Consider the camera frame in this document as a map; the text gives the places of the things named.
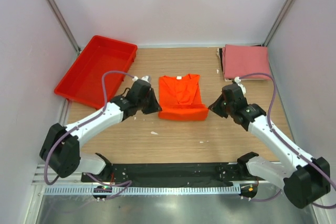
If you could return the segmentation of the orange t shirt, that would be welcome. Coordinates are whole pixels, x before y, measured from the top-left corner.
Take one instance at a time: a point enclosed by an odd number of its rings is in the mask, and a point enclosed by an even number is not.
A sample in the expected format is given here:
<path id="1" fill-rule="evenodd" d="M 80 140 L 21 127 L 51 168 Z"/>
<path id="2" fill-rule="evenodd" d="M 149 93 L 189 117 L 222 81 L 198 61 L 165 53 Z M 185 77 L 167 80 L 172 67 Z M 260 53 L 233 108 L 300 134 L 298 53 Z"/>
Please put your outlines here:
<path id="1" fill-rule="evenodd" d="M 159 77 L 159 104 L 162 111 L 158 117 L 170 121 L 204 121 L 208 108 L 202 103 L 200 75 Z"/>

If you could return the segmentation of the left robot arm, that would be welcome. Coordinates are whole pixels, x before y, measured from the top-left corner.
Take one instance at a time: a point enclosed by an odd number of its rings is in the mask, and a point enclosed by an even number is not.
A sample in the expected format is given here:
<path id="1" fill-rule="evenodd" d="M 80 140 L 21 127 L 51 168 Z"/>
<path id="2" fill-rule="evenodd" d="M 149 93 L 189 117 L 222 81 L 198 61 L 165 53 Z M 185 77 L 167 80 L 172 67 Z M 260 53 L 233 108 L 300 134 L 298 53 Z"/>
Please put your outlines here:
<path id="1" fill-rule="evenodd" d="M 39 156 L 45 161 L 45 169 L 51 168 L 58 178 L 81 172 L 106 182 L 113 173 L 111 162 L 99 153 L 82 153 L 81 148 L 105 129 L 133 117 L 138 111 L 151 114 L 161 110 L 151 84 L 139 79 L 126 95 L 114 97 L 86 118 L 66 126 L 52 125 Z"/>

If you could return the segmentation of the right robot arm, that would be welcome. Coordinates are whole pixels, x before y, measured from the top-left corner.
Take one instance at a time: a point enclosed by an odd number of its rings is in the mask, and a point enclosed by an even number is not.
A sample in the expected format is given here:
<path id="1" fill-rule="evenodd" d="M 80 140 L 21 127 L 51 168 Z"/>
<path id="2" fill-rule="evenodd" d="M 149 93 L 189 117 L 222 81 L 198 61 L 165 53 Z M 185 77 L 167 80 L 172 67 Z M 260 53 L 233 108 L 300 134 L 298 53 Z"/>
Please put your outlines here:
<path id="1" fill-rule="evenodd" d="M 257 104 L 249 104 L 242 84 L 222 88 L 221 95 L 209 110 L 222 118 L 231 117 L 244 130 L 261 140 L 278 158 L 279 165 L 256 153 L 240 157 L 238 177 L 248 180 L 257 176 L 281 189 L 297 208 L 314 203 L 331 190 L 330 165 L 323 158 L 314 158 L 298 147 L 278 129 Z"/>

